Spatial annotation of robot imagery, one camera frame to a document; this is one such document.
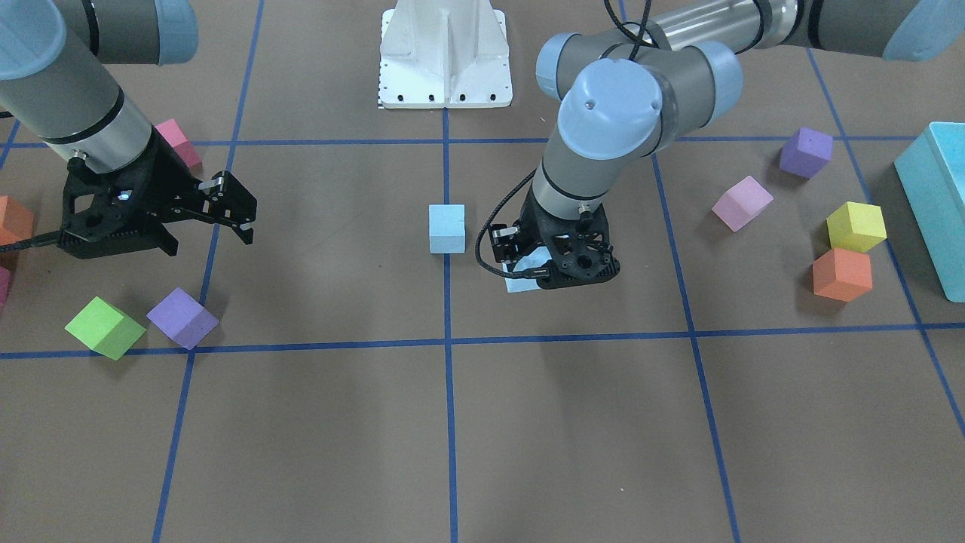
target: white bracket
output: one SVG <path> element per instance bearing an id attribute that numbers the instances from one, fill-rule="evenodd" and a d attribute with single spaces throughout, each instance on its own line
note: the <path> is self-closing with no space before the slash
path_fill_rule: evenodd
<path id="1" fill-rule="evenodd" d="M 380 51 L 380 107 L 512 102 L 506 15 L 489 0 L 399 0 L 382 14 Z"/>

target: purple cube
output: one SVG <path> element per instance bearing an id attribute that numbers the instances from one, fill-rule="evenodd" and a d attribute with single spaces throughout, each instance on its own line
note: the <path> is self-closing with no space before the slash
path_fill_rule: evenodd
<path id="1" fill-rule="evenodd" d="M 781 170 L 810 179 L 831 161 L 834 144 L 828 134 L 801 128 L 781 149 Z"/>
<path id="2" fill-rule="evenodd" d="M 751 222 L 754 217 L 764 211 L 767 204 L 774 200 L 774 196 L 760 186 L 758 180 L 751 176 L 745 177 L 740 183 L 732 186 L 714 204 L 713 212 L 721 217 L 728 227 L 736 232 Z"/>
<path id="3" fill-rule="evenodd" d="M 10 291 L 10 270 L 0 266 L 0 307 L 7 303 L 8 291 Z"/>
<path id="4" fill-rule="evenodd" d="M 165 335 L 191 350 L 218 326 L 218 320 L 182 289 L 177 288 L 148 313 L 148 319 Z"/>

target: robotic arm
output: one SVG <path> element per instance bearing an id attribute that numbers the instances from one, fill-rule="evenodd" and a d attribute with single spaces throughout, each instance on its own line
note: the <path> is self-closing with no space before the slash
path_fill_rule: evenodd
<path id="1" fill-rule="evenodd" d="M 187 218 L 252 242 L 255 197 L 227 171 L 195 179 L 101 64 L 186 62 L 197 30 L 186 0 L 0 0 L 0 103 L 68 162 L 61 229 L 0 251 L 174 256 L 163 224 Z M 93 203 L 78 210 L 85 196 Z"/>
<path id="2" fill-rule="evenodd" d="M 620 272 L 602 202 L 623 168 L 730 110 L 743 74 L 736 54 L 779 43 L 928 60 L 965 27 L 961 0 L 710 0 L 597 34 L 560 34 L 537 60 L 539 87 L 560 100 L 537 169 L 497 206 L 476 240 L 479 263 L 507 278 L 554 289 Z M 507 200 L 533 185 L 513 225 L 492 224 Z M 483 262 L 488 233 L 497 262 Z M 550 260 L 515 271 L 546 247 Z"/>

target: block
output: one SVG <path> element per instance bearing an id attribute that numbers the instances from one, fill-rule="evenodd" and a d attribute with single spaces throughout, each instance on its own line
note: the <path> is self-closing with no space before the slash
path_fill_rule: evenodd
<path id="1" fill-rule="evenodd" d="M 812 265 L 814 293 L 852 301 L 871 290 L 871 257 L 847 249 L 831 249 Z"/>
<path id="2" fill-rule="evenodd" d="M 767 204 L 772 201 L 774 196 L 760 186 L 758 180 L 747 176 L 740 183 L 729 188 L 720 200 L 717 200 L 712 210 L 732 231 L 736 232 L 764 211 Z"/>
<path id="3" fill-rule="evenodd" d="M 845 202 L 828 217 L 828 236 L 832 247 L 856 252 L 868 252 L 888 238 L 881 208 L 857 202 Z"/>
<path id="4" fill-rule="evenodd" d="M 466 252 L 466 207 L 431 204 L 428 207 L 428 252 Z"/>
<path id="5" fill-rule="evenodd" d="M 34 236 L 34 214 L 12 196 L 0 196 L 0 245 Z"/>
<path id="6" fill-rule="evenodd" d="M 148 313 L 148 319 L 164 335 L 190 351 L 201 343 L 218 320 L 190 295 L 177 288 Z"/>
<path id="7" fill-rule="evenodd" d="M 7 293 L 10 292 L 10 270 L 0 266 L 0 307 L 7 303 Z"/>
<path id="8" fill-rule="evenodd" d="M 91 351 L 112 360 L 123 357 L 147 331 L 100 297 L 91 300 L 64 329 Z"/>
<path id="9" fill-rule="evenodd" d="M 181 157 L 184 161 L 184 165 L 191 169 L 199 164 L 201 164 L 201 157 L 198 156 L 198 152 L 194 150 L 194 145 L 191 144 L 191 140 L 184 135 L 183 130 L 178 126 L 178 121 L 170 119 L 157 125 L 157 131 L 164 137 L 168 142 L 168 145 L 174 148 L 175 153 Z"/>
<path id="10" fill-rule="evenodd" d="M 546 247 L 537 247 L 536 250 L 524 256 L 523 258 L 519 259 L 519 262 L 516 263 L 516 266 L 513 267 L 513 270 L 515 272 L 522 272 L 523 270 L 528 270 L 530 268 L 539 268 L 543 264 L 546 264 L 546 261 L 549 260 L 550 258 L 552 257 L 549 255 L 549 249 L 547 249 Z M 504 262 L 503 272 L 508 272 L 508 271 L 509 271 L 509 268 L 506 266 L 506 263 Z M 537 285 L 537 281 L 535 279 L 504 278 L 504 280 L 506 281 L 506 292 L 510 294 L 516 293 L 516 292 L 526 292 L 526 291 L 537 290 L 539 288 L 539 285 Z"/>
<path id="11" fill-rule="evenodd" d="M 831 161 L 835 138 L 817 130 L 801 128 L 781 149 L 782 171 L 812 178 Z"/>
<path id="12" fill-rule="evenodd" d="M 965 302 L 965 123 L 931 123 L 895 160 L 931 263 L 950 301 Z"/>

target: light blue joint cap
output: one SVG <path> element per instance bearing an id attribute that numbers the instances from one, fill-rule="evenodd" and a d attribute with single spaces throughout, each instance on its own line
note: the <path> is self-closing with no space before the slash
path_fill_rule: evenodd
<path id="1" fill-rule="evenodd" d="M 922 0 L 888 40 L 885 60 L 931 60 L 958 39 L 965 28 L 962 0 Z"/>
<path id="2" fill-rule="evenodd" d="M 573 36 L 579 36 L 575 32 L 557 34 L 550 38 L 539 50 L 537 57 L 537 84 L 546 96 L 553 100 L 561 100 L 560 90 L 556 87 L 556 68 L 560 65 L 560 55 L 566 42 Z"/>
<path id="3" fill-rule="evenodd" d="M 744 90 L 744 71 L 740 67 L 737 55 L 723 43 L 700 42 L 692 46 L 703 53 L 707 64 L 710 65 L 710 72 L 714 75 L 714 112 L 707 121 L 709 125 L 721 115 L 731 111 L 731 108 L 740 100 L 740 93 Z"/>
<path id="4" fill-rule="evenodd" d="M 581 157 L 610 160 L 640 147 L 659 122 L 660 84 L 626 59 L 600 59 L 583 68 L 566 93 L 557 129 Z"/>
<path id="5" fill-rule="evenodd" d="M 157 65 L 183 64 L 198 52 L 198 19 L 188 0 L 154 0 L 160 54 Z"/>
<path id="6" fill-rule="evenodd" d="M 42 71 L 66 39 L 64 17 L 51 0 L 0 0 L 0 80 Z"/>

